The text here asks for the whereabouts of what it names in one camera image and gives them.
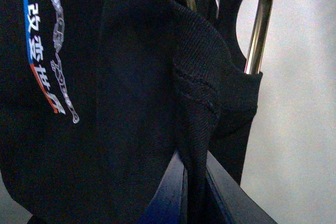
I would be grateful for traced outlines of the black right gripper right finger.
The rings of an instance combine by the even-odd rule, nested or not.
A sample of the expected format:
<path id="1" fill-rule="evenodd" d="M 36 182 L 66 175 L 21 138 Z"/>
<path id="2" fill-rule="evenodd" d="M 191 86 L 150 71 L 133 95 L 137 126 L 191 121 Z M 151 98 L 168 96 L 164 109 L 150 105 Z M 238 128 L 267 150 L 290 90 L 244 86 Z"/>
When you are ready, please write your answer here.
<path id="1" fill-rule="evenodd" d="M 225 171 L 217 159 L 207 153 L 206 223 L 276 223 Z"/>

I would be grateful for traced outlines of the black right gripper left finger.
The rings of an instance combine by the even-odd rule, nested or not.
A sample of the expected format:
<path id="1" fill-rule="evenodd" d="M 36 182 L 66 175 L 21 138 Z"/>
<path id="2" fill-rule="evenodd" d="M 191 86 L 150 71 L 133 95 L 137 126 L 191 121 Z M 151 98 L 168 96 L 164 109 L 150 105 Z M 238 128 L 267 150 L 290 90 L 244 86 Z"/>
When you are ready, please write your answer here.
<path id="1" fill-rule="evenodd" d="M 154 197 L 137 223 L 187 223 L 187 192 L 187 169 L 175 151 Z"/>

